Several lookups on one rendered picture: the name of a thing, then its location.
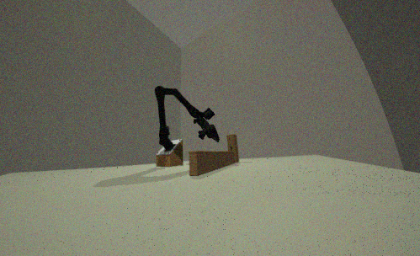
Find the wooden post with slot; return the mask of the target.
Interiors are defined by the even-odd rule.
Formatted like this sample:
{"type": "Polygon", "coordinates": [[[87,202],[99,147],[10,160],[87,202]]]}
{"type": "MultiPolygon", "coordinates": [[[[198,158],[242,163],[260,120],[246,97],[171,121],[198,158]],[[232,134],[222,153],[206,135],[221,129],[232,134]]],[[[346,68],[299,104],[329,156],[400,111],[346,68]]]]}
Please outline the wooden post with slot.
{"type": "Polygon", "coordinates": [[[235,134],[227,135],[227,145],[228,145],[228,151],[234,151],[236,163],[239,162],[237,135],[235,134]]]}

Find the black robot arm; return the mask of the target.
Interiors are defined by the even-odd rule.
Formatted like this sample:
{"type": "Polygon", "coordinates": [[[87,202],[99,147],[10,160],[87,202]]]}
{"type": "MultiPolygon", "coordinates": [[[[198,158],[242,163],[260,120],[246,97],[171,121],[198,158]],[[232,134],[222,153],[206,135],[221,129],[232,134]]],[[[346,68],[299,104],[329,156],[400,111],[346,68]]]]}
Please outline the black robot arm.
{"type": "MultiPolygon", "coordinates": [[[[166,150],[164,152],[172,151],[175,144],[169,139],[169,126],[166,124],[166,115],[165,115],[165,106],[164,106],[164,99],[165,95],[174,95],[180,101],[180,103],[187,109],[191,116],[194,118],[194,123],[198,123],[201,126],[206,120],[212,118],[215,113],[210,109],[207,108],[204,112],[199,112],[193,105],[191,105],[187,99],[179,93],[179,91],[175,88],[164,88],[162,86],[157,86],[155,88],[155,93],[157,96],[157,105],[158,105],[158,113],[159,113],[159,120],[160,120],[160,131],[159,131],[159,144],[162,145],[166,150]]],[[[202,140],[204,139],[206,134],[205,128],[202,128],[202,131],[199,131],[199,138],[202,140]]]]}

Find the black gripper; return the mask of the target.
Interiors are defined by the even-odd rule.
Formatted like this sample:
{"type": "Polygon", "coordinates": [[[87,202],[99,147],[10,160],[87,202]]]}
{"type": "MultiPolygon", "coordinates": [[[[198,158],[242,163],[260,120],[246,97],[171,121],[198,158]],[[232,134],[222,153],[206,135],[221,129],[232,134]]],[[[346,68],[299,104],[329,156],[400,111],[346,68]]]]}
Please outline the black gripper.
{"type": "Polygon", "coordinates": [[[216,131],[216,128],[214,125],[210,125],[208,121],[204,122],[201,126],[201,128],[205,128],[206,134],[208,134],[208,138],[212,138],[215,141],[219,142],[220,138],[218,136],[218,133],[216,131]]]}

